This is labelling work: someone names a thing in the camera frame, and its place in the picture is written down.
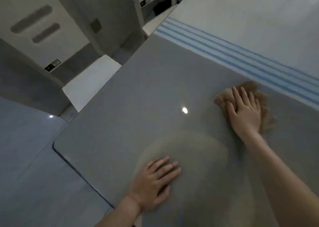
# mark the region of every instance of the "finger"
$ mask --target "finger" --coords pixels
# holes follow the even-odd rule
[[[150,174],[153,174],[154,172],[156,172],[156,170],[163,165],[164,163],[169,161],[169,156],[158,160],[157,162],[155,162],[150,168],[149,168],[149,172]]]
[[[160,179],[162,176],[164,176],[166,173],[168,173],[171,169],[178,166],[178,161],[174,161],[172,164],[168,164],[166,166],[163,166],[160,168],[157,172],[155,172],[153,175],[156,179]]]
[[[236,101],[237,109],[243,108],[245,106],[245,104],[243,103],[241,96],[239,95],[239,92],[237,91],[237,89],[235,87],[233,87],[232,89],[233,89],[233,96],[234,96],[235,101]]]
[[[243,87],[240,88],[242,101],[246,106],[251,106],[247,93]]]
[[[170,186],[167,186],[164,191],[157,196],[157,198],[155,199],[154,201],[154,204],[155,205],[159,205],[161,204],[162,202],[164,202],[168,197],[169,197],[169,193],[170,193],[170,190],[171,190],[171,187]]]
[[[234,109],[234,105],[230,101],[227,101],[226,108],[227,108],[227,112],[229,114],[229,117],[237,115],[237,113],[235,112],[235,109]]]
[[[249,93],[249,101],[250,101],[250,104],[253,107],[253,109],[257,109],[255,97],[254,97],[252,92]]]
[[[171,181],[173,181],[175,178],[177,178],[181,173],[181,168],[172,171],[171,173],[167,174],[166,176],[163,176],[159,181],[160,187],[164,185],[168,185]]]
[[[260,103],[259,103],[258,99],[256,99],[256,108],[257,108],[257,111],[260,113],[261,112],[261,107],[260,107]]]
[[[148,170],[155,162],[157,162],[159,160],[159,158],[155,158],[153,160],[151,160],[148,164],[146,164],[145,166],[145,170]]]

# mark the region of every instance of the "forearm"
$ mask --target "forearm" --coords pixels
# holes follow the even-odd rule
[[[96,227],[132,227],[140,212],[138,203],[126,196]]]
[[[283,226],[319,226],[319,200],[259,134],[243,137],[261,171],[270,203]]]

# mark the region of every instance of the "floor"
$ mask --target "floor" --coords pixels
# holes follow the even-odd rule
[[[65,118],[70,121],[74,111]],[[0,98],[0,223],[94,226],[110,206],[53,150],[67,122]]]

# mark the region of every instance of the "gray slot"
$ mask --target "gray slot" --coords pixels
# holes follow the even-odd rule
[[[35,44],[40,43],[42,40],[46,39],[48,36],[52,35],[56,31],[58,31],[61,28],[61,26],[58,23],[52,24],[50,27],[43,30],[40,34],[36,35],[32,41]]]
[[[50,5],[46,5],[44,7],[39,8],[38,10],[34,11],[27,17],[23,18],[16,24],[14,24],[10,30],[11,32],[15,34],[19,34],[25,29],[31,27],[33,24],[37,23],[39,20],[44,18],[45,16],[48,16],[50,13],[52,13],[53,9]]]

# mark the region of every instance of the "person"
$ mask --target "person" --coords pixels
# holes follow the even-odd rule
[[[227,102],[230,122],[257,162],[278,224],[281,227],[319,226],[319,199],[259,134],[259,101],[252,93],[247,95],[244,88],[240,91],[241,93],[233,88],[237,110],[233,104]],[[181,168],[177,168],[177,161],[165,165],[168,161],[169,157],[150,161],[135,177],[131,189],[115,210],[102,219],[97,227],[132,227],[142,210],[153,210],[163,203],[170,194],[169,183],[181,173]]]

